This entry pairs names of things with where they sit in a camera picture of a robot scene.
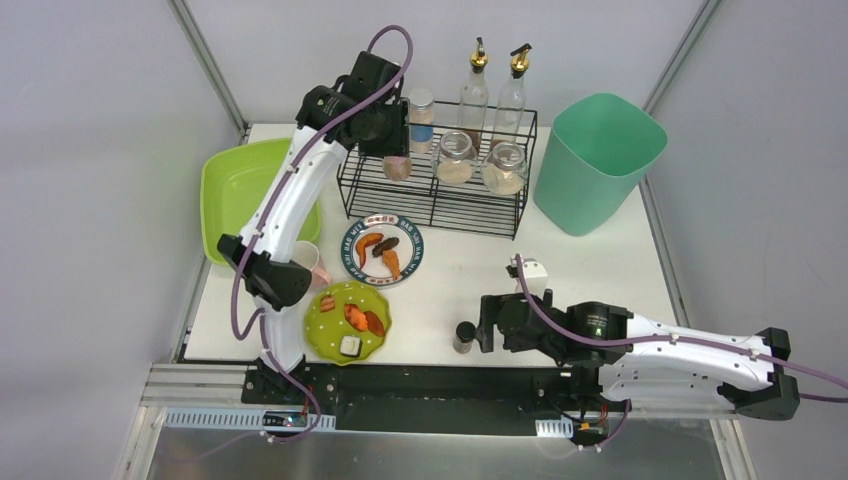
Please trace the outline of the black lid spice jar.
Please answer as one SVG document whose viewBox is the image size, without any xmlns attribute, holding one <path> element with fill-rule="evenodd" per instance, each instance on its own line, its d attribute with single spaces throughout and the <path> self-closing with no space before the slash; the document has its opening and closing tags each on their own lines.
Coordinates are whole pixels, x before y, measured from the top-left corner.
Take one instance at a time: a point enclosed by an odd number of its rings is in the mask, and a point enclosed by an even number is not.
<svg viewBox="0 0 848 480">
<path fill-rule="evenodd" d="M 453 338 L 453 348 L 459 354 L 467 354 L 471 351 L 475 342 L 476 326 L 469 322 L 463 321 L 456 325 Z"/>
</svg>

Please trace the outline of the pink lid spice jar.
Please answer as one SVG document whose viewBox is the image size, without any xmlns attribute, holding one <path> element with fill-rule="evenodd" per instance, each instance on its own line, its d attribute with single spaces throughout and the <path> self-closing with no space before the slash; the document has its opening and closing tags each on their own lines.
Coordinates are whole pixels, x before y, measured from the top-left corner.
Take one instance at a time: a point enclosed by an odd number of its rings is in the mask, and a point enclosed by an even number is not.
<svg viewBox="0 0 848 480">
<path fill-rule="evenodd" d="M 412 161 L 406 156 L 386 156 L 382 162 L 383 173 L 388 180 L 406 180 L 412 172 Z"/>
</svg>

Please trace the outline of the silver lid pellet jar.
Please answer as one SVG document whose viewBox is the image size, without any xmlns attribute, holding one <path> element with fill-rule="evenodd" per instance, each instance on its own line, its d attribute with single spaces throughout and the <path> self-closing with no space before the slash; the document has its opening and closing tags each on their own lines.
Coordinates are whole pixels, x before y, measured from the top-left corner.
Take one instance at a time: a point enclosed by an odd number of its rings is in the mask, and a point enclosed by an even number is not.
<svg viewBox="0 0 848 480">
<path fill-rule="evenodd" d="M 413 89 L 408 94 L 409 146 L 414 153 L 426 154 L 433 142 L 433 94 L 424 88 Z"/>
</svg>

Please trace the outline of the glass jar with beige powder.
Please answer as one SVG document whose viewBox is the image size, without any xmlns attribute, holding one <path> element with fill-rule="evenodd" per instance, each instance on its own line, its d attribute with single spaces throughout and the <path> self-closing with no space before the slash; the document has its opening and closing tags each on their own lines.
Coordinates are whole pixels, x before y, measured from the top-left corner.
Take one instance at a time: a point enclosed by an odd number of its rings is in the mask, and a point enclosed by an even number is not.
<svg viewBox="0 0 848 480">
<path fill-rule="evenodd" d="M 448 185 L 468 182 L 476 166 L 477 152 L 471 137 L 464 131 L 444 133 L 433 154 L 433 173 L 437 180 Z"/>
</svg>

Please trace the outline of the oil bottle with gold cap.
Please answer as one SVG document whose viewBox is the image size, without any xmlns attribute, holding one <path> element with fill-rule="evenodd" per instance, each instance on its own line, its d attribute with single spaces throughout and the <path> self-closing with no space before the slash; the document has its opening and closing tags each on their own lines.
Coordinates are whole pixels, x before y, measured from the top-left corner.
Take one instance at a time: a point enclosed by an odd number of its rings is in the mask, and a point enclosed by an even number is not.
<svg viewBox="0 0 848 480">
<path fill-rule="evenodd" d="M 481 37 L 476 38 L 469 63 L 469 75 L 460 87 L 458 127 L 469 136 L 473 148 L 479 151 L 489 102 L 489 88 L 485 78 L 488 55 Z"/>
</svg>

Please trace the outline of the white plate with blue rim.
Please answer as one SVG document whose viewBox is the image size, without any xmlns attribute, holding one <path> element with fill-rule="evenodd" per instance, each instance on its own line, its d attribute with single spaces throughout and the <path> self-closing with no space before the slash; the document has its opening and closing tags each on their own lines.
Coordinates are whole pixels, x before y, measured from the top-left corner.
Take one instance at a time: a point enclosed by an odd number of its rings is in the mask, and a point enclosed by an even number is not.
<svg viewBox="0 0 848 480">
<path fill-rule="evenodd" d="M 374 246 L 366 250 L 365 266 L 363 269 L 359 268 L 355 244 L 368 233 L 382 233 L 383 239 L 387 237 L 400 239 L 400 243 L 392 249 L 399 257 L 400 277 L 391 276 L 382 257 L 372 256 Z M 348 228 L 340 245 L 340 259 L 345 271 L 354 280 L 377 288 L 391 287 L 407 280 L 420 267 L 423 256 L 424 240 L 419 228 L 408 218 L 392 213 L 377 213 L 357 220 Z"/>
</svg>

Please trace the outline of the glass jar with metal ring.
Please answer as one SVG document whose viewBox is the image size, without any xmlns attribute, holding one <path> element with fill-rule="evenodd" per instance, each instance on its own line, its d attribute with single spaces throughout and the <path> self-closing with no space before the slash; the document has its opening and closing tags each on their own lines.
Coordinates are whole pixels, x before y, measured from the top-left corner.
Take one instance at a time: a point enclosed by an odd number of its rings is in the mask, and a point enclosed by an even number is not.
<svg viewBox="0 0 848 480">
<path fill-rule="evenodd" d="M 523 147 L 513 142 L 498 142 L 481 167 L 485 188 L 501 196 L 522 191 L 527 183 L 528 162 Z"/>
</svg>

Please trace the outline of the oil bottle with black spout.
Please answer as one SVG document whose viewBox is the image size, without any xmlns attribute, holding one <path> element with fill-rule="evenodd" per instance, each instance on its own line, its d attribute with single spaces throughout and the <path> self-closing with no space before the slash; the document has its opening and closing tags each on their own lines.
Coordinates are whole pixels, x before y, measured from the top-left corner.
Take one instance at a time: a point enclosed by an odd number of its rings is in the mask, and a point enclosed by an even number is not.
<svg viewBox="0 0 848 480">
<path fill-rule="evenodd" d="M 524 76 L 529 69 L 528 54 L 532 46 L 525 43 L 510 53 L 510 76 L 499 92 L 491 146 L 514 142 L 526 106 Z"/>
</svg>

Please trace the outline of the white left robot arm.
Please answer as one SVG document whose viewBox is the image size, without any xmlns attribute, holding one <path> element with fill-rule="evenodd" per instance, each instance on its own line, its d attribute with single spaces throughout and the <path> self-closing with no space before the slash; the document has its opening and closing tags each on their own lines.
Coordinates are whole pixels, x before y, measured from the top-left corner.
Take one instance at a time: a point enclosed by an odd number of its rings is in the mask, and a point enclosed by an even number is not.
<svg viewBox="0 0 848 480">
<path fill-rule="evenodd" d="M 408 102 L 402 97 L 409 64 L 359 53 L 352 71 L 303 98 L 283 163 L 248 223 L 224 234 L 217 249 L 235 270 L 233 289 L 245 289 L 257 311 L 261 358 L 285 375 L 305 355 L 298 303 L 311 273 L 294 258 L 295 244 L 324 184 L 353 149 L 377 157 L 409 152 Z"/>
</svg>

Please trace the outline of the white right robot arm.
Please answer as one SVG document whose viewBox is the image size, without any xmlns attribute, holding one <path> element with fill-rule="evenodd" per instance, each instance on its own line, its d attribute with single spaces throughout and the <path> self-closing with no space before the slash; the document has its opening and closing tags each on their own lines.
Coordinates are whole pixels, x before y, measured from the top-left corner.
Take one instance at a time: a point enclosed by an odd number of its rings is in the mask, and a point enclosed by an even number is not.
<svg viewBox="0 0 848 480">
<path fill-rule="evenodd" d="M 538 351 L 567 370 L 538 383 L 555 405 L 599 408 L 629 401 L 660 410 L 731 411 L 785 421 L 800 405 L 797 380 L 785 360 L 788 334 L 767 328 L 748 337 L 723 336 L 663 324 L 624 307 L 588 301 L 564 310 L 553 293 L 484 295 L 475 337 L 484 353 L 494 335 L 505 350 Z"/>
</svg>

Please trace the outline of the white sushi toy piece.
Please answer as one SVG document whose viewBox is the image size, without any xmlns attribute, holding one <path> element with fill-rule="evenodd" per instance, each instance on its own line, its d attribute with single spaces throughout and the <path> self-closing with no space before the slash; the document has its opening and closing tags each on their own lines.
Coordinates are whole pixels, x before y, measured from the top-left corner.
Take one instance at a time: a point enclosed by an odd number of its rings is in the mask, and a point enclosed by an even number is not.
<svg viewBox="0 0 848 480">
<path fill-rule="evenodd" d="M 363 341 L 359 336 L 345 335 L 339 344 L 339 353 L 346 358 L 359 358 Z"/>
</svg>

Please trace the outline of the pink cup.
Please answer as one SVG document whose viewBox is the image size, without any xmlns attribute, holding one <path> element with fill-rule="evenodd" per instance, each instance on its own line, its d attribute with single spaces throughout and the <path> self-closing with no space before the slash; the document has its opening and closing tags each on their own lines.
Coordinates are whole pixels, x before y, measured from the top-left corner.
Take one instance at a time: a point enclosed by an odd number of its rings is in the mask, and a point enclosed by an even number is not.
<svg viewBox="0 0 848 480">
<path fill-rule="evenodd" d="M 315 290 L 330 286 L 332 276 L 326 270 L 319 248 L 308 241 L 297 241 L 294 244 L 292 261 L 310 272 L 310 289 Z"/>
</svg>

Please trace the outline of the lime green plastic basin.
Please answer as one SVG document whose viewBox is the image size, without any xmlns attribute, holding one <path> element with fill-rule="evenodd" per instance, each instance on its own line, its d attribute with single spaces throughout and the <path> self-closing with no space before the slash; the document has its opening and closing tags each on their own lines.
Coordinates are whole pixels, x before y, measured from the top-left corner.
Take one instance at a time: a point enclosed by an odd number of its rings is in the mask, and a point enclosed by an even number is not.
<svg viewBox="0 0 848 480">
<path fill-rule="evenodd" d="M 287 153 L 289 138 L 264 140 L 222 151 L 203 166 L 200 224 L 210 262 L 225 266 L 217 250 L 221 235 L 235 235 L 256 212 Z"/>
</svg>

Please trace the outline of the sausage slice toy food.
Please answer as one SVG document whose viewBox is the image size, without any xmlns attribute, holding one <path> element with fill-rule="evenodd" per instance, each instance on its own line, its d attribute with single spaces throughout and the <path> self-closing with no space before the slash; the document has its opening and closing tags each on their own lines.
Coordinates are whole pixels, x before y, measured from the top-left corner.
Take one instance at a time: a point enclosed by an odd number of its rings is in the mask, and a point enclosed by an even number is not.
<svg viewBox="0 0 848 480">
<path fill-rule="evenodd" d="M 319 309 L 321 313 L 331 312 L 336 308 L 336 301 L 333 295 L 325 295 L 321 298 Z"/>
</svg>

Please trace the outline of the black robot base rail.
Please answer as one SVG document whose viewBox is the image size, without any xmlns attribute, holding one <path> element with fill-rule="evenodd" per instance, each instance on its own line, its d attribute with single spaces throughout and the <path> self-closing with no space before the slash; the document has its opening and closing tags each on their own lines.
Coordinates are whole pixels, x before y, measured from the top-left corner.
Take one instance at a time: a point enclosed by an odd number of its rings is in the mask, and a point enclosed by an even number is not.
<svg viewBox="0 0 848 480">
<path fill-rule="evenodd" d="M 321 411 L 338 430 L 491 436 L 531 436 L 542 420 L 595 423 L 625 409 L 585 369 L 302 362 L 291 376 L 255 361 L 242 402 Z"/>
</svg>

